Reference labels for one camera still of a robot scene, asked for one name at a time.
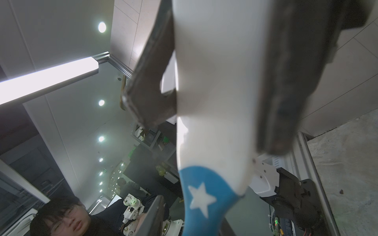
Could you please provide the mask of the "blue white scrub brush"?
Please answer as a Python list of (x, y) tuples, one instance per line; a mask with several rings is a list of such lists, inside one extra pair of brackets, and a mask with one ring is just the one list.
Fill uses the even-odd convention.
[(275, 1), (174, 1), (177, 164), (185, 236), (216, 236), (257, 157)]

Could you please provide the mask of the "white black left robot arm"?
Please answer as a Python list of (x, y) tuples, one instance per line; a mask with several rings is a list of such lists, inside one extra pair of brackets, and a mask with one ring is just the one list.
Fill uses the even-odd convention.
[(274, 208), (277, 217), (290, 220), (306, 236), (332, 235), (328, 201), (314, 176), (313, 163), (305, 155), (292, 160), (295, 174), (254, 158), (250, 188)]

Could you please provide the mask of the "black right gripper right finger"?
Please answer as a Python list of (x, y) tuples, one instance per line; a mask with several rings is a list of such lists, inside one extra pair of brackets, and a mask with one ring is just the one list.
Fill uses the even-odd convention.
[(363, 26), (371, 12), (371, 1), (273, 2), (259, 98), (259, 153), (289, 152), (340, 33)]

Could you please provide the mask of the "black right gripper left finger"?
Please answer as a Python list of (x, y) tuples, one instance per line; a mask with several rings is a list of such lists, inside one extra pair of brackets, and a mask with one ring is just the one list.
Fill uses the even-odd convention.
[(174, 49), (172, 1), (161, 1), (131, 82), (122, 93), (123, 104), (142, 127), (157, 127), (177, 113), (176, 91), (162, 93), (160, 90)]

